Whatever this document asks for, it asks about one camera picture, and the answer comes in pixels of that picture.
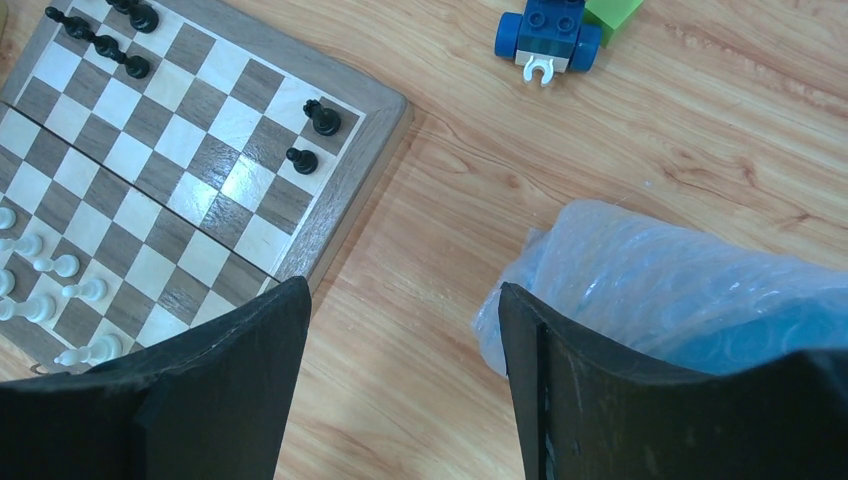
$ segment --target lego toy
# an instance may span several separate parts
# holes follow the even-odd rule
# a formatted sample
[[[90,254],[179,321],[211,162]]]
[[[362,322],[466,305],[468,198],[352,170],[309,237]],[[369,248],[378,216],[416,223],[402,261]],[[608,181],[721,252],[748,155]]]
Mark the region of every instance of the lego toy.
[[[554,73],[588,72],[595,63],[603,27],[583,23],[585,6],[585,0],[528,0],[523,16],[504,13],[495,37],[495,55],[523,66],[527,83],[540,70],[542,86],[550,84]]]
[[[583,21],[601,27],[601,46],[607,48],[641,6],[642,0],[588,0]]]

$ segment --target bubble wrap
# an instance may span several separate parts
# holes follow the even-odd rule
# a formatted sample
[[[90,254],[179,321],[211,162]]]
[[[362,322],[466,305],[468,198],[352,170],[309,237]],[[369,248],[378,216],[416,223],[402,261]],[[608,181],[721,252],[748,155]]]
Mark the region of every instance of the bubble wrap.
[[[506,375],[502,282],[623,345],[707,373],[848,346],[848,273],[595,200],[574,201],[550,232],[531,232],[472,322],[486,363]]]

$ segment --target white chess piece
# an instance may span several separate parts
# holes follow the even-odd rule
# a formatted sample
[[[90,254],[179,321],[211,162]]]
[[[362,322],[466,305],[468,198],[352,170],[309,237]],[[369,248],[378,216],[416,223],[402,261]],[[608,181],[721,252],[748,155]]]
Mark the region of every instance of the white chess piece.
[[[123,354],[123,350],[121,339],[108,334],[98,337],[87,347],[66,350],[53,361],[66,367],[79,365],[83,362],[93,365],[118,358]]]
[[[0,270],[0,296],[8,295],[15,289],[15,274],[9,270]]]
[[[43,322],[56,313],[56,302],[49,295],[33,295],[26,302],[11,300],[0,302],[0,321],[5,322],[16,315],[26,317],[32,323]]]
[[[79,259],[73,255],[62,255],[56,260],[39,258],[32,266],[38,272],[56,272],[62,278],[69,278],[79,271]]]
[[[15,226],[18,216],[11,208],[0,207],[0,229],[6,230]]]
[[[68,285],[62,289],[65,298],[79,298],[88,302],[99,302],[106,296],[108,287],[102,278],[92,278],[79,285]]]
[[[14,250],[25,257],[35,257],[41,253],[43,245],[41,237],[29,233],[17,240],[12,240],[11,238],[0,240],[0,251]]]

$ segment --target wooden chessboard frame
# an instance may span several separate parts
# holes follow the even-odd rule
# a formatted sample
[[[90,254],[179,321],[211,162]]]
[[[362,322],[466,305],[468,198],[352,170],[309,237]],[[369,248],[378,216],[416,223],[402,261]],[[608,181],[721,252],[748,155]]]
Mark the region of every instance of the wooden chessboard frame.
[[[220,0],[157,1],[364,113],[314,207],[323,215],[304,220],[274,275],[280,281],[303,275],[314,292],[408,131],[413,109],[399,92]],[[51,4],[67,11],[71,0]],[[1,100],[14,104],[55,31],[54,22],[41,20],[0,90]]]

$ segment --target light square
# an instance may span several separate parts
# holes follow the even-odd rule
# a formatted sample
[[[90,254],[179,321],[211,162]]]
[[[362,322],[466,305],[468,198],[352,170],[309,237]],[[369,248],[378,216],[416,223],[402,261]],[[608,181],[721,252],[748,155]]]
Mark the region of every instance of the light square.
[[[215,42],[197,78],[229,94],[236,85],[247,61],[247,52],[229,42]]]
[[[221,193],[256,212],[273,181],[274,174],[270,170],[242,155],[224,181]]]
[[[236,253],[266,272],[274,271],[290,239],[286,232],[254,216],[236,245]]]
[[[215,284],[229,256],[229,250],[223,245],[197,230],[180,258],[179,266],[206,286],[211,287]]]
[[[24,162],[9,184],[6,196],[29,213],[35,213],[48,187],[50,178]]]
[[[53,180],[79,198],[85,197],[99,167],[73,148],[68,149]]]
[[[177,165],[188,168],[204,138],[206,134],[203,130],[174,115],[162,132],[155,150]]]
[[[142,245],[130,271],[127,272],[126,281],[149,298],[157,300],[174,273],[174,268],[176,265],[173,262],[147,245]]]
[[[132,189],[124,197],[118,213],[115,214],[115,223],[141,241],[147,240],[147,235],[162,207],[138,190]]]
[[[256,130],[262,114],[233,97],[228,97],[221,111],[209,128],[209,134],[235,148],[244,150],[247,141]]]
[[[93,258],[91,259],[91,262],[89,262],[88,268],[86,268],[85,272],[83,272],[82,277],[80,278],[80,283],[85,283],[92,278],[100,278],[106,282],[106,296],[98,302],[86,303],[91,308],[95,309],[97,313],[106,315],[106,312],[109,310],[109,305],[112,303],[112,300],[115,298],[115,294],[118,293],[118,289],[124,281],[115,272]]]
[[[215,201],[218,192],[194,175],[183,173],[168,206],[189,223],[199,226]]]
[[[100,94],[100,100],[94,106],[94,114],[106,120],[118,130],[123,130],[127,121],[141,100],[141,94],[113,78],[106,84],[106,89]]]
[[[172,112],[176,112],[183,101],[194,76],[173,63],[162,60],[153,74],[144,95]]]
[[[106,215],[83,202],[68,224],[65,238],[80,247],[83,252],[94,256],[111,224],[112,221]]]
[[[103,165],[123,177],[124,180],[135,183],[152,153],[152,148],[121,132]]]
[[[90,114],[87,108],[62,94],[56,106],[53,107],[53,111],[50,112],[50,116],[47,117],[47,121],[44,122],[44,126],[68,143],[74,143]]]
[[[297,78],[288,76],[265,110],[265,116],[292,132],[300,132],[309,121],[303,105],[309,99],[321,98],[320,90]]]
[[[225,313],[235,310],[235,308],[235,305],[228,302],[214,291],[210,291],[209,294],[206,295],[206,299],[203,300],[203,303],[200,305],[200,310],[197,311],[197,316],[194,317],[194,321],[191,322],[191,328],[203,325],[210,320],[214,320]]]
[[[10,109],[0,122],[0,145],[23,160],[40,131],[38,125]]]
[[[33,75],[47,85],[63,92],[82,59],[56,42],[50,42],[38,60]]]
[[[182,320],[171,315],[160,305],[155,305],[144,326],[141,327],[141,331],[138,332],[136,341],[145,348],[152,347],[186,330],[188,330],[188,325]]]

